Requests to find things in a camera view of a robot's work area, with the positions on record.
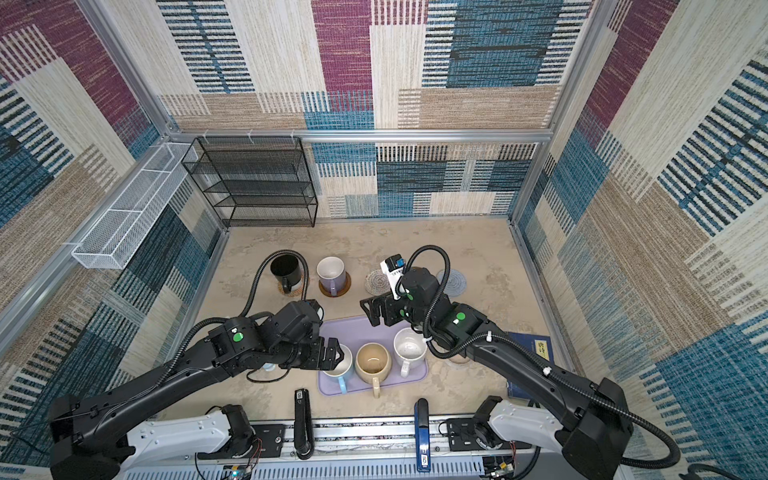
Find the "multicolour braided round coaster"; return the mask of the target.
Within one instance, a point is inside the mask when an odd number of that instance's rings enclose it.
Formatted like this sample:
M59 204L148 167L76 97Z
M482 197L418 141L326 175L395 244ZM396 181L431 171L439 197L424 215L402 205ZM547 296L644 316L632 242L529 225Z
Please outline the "multicolour braided round coaster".
M371 296L379 296L391 292L388 277L380 270L372 270L367 274L364 288Z

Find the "white mug purple outside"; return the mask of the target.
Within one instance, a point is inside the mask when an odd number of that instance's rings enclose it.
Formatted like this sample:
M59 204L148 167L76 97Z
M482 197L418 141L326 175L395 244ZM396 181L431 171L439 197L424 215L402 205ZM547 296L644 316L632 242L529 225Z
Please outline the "white mug purple outside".
M319 279L324 278L328 280L343 277L346 273L343 260L335 256L325 257L320 260L316 271Z

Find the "black mug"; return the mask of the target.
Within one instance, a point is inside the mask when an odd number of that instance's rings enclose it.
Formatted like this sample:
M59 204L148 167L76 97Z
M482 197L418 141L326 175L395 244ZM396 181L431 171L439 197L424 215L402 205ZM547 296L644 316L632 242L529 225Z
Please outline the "black mug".
M292 254L281 254L270 264L270 272L285 290L302 281L303 271L299 259Z

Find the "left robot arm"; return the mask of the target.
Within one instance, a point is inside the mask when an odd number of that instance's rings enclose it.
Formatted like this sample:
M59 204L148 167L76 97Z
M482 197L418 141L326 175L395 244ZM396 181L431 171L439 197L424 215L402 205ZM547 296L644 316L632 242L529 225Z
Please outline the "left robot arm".
M48 422L55 479L112 479L139 453L129 433L156 413L208 386L274 364L285 371L331 371L344 357L335 338L319 329L324 310L301 297L276 313L253 312L258 286L250 288L237 316L195 324L172 358L101 394L55 399Z

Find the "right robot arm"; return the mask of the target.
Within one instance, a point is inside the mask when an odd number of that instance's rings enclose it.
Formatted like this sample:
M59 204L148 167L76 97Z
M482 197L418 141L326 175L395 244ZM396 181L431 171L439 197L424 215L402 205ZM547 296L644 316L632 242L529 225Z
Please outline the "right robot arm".
M445 294L450 269L436 277L418 267L422 246L409 259L396 254L380 264L390 291L361 301L370 323L402 321L439 359L461 356L477 362L522 388L555 419L553 425L528 427L491 404L481 425L502 441L522 441L560 453L587 479L611 479L622 465L662 470L675 466L681 452L662 429L632 413L622 388L604 378L595 383L530 351L474 307Z

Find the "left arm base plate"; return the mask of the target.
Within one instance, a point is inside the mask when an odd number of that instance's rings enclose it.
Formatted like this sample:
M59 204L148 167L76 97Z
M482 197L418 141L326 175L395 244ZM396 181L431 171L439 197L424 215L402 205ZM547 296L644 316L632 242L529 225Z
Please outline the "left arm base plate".
M277 458L283 446L285 426L279 423L252 425L213 453L198 453L199 460L255 460Z

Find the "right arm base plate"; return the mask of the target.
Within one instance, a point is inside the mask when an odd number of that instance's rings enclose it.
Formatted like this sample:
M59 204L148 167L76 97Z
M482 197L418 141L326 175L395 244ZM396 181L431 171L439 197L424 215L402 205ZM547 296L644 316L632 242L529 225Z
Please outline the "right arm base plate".
M452 417L441 421L438 432L449 443L452 452L512 450L511 441L504 441L487 422L473 418Z

